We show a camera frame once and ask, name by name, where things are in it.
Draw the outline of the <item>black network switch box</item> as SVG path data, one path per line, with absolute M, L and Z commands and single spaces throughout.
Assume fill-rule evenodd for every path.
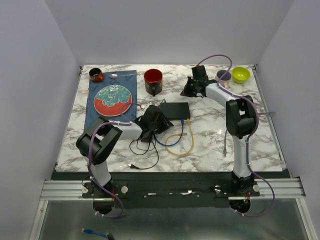
M 188 102 L 162 102 L 159 108 L 169 120 L 187 120 L 191 117 Z

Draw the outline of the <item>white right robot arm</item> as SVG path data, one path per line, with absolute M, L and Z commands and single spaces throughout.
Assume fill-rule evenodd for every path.
M 203 65 L 192 69 L 181 96 L 190 98 L 210 98 L 225 107 L 226 129 L 234 144 L 234 166 L 231 172 L 230 191 L 241 196 L 255 184 L 251 168 L 251 136 L 258 128 L 259 116 L 253 99 L 237 95 L 220 85 L 218 80 L 210 80 Z

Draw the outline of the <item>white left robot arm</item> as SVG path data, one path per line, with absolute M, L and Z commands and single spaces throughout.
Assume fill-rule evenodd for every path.
M 143 115 L 127 122 L 97 117 L 76 141 L 82 156 L 88 158 L 87 167 L 95 182 L 93 191 L 101 198 L 111 191 L 112 177 L 107 158 L 120 140 L 141 140 L 151 142 L 155 133 L 163 133 L 174 124 L 155 105 L 150 105 Z

